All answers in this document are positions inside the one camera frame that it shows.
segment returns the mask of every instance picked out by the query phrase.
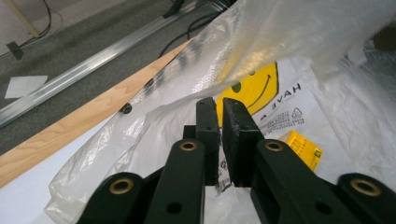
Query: white table surface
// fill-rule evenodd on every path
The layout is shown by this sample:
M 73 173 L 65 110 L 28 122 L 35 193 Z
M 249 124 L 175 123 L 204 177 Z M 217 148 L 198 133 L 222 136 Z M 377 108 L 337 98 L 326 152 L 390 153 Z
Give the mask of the white table surface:
M 0 223 L 53 223 L 44 207 L 50 200 L 48 185 L 67 160 L 103 127 L 102 121 L 82 136 L 46 158 L 0 189 Z

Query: gray carpet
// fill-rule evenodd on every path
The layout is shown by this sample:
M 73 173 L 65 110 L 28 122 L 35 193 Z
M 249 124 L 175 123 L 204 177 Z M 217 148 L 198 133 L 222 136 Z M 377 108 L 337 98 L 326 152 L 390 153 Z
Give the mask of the gray carpet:
M 122 3 L 34 43 L 24 50 L 20 61 L 12 55 L 1 58 L 0 107 L 3 108 L 14 101 L 4 99 L 11 77 L 49 76 L 51 80 L 161 17 L 170 6 L 172 6 L 171 1 L 163 0 Z M 195 9 L 45 103 L 0 128 L 0 155 L 156 60 L 165 45 L 186 32 L 193 21 L 213 12 L 214 9 L 208 5 Z M 186 40 L 186 38 L 179 39 L 170 49 Z

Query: yellow sticker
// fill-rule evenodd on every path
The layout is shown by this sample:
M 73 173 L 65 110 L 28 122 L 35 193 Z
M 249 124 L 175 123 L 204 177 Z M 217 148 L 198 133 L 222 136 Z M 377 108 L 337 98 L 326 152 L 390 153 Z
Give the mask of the yellow sticker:
M 315 171 L 323 153 L 319 147 L 294 130 L 283 135 L 279 140 L 288 144 L 309 169 Z
M 264 68 L 249 74 L 240 82 L 225 90 L 217 100 L 219 126 L 222 126 L 224 97 L 242 102 L 250 115 L 268 105 L 277 95 L 279 89 L 277 64 L 271 63 Z

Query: mounting hole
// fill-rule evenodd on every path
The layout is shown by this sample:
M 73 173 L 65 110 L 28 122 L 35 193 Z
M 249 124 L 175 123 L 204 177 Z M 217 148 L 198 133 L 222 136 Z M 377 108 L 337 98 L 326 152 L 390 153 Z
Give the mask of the mounting hole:
M 318 209 L 319 212 L 321 212 L 323 214 L 329 215 L 332 213 L 332 208 L 329 205 L 327 205 L 326 203 L 316 202 L 315 207 Z
M 134 187 L 134 181 L 129 178 L 118 179 L 110 185 L 110 192 L 112 194 L 123 194 Z
M 367 196 L 376 197 L 381 194 L 381 189 L 376 184 L 365 179 L 352 179 L 350 185 L 353 189 Z
M 170 214 L 177 214 L 181 212 L 181 209 L 183 206 L 181 206 L 181 203 L 178 202 L 172 202 L 169 203 L 168 206 L 166 206 L 166 211 Z
M 185 151 L 193 151 L 197 148 L 197 145 L 194 142 L 183 142 L 180 144 L 180 148 Z
M 265 143 L 265 147 L 271 151 L 281 151 L 283 150 L 283 146 L 277 142 L 267 142 Z

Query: yellow smiley face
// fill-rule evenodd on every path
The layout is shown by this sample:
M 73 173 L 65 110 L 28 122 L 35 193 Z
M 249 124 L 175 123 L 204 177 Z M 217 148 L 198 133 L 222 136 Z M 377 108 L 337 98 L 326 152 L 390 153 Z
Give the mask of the yellow smiley face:
M 242 102 L 250 115 L 268 105 L 277 95 L 279 89 L 277 65 L 271 63 L 264 68 L 249 74 L 240 82 L 225 90 L 217 100 L 219 126 L 222 126 L 224 97 Z

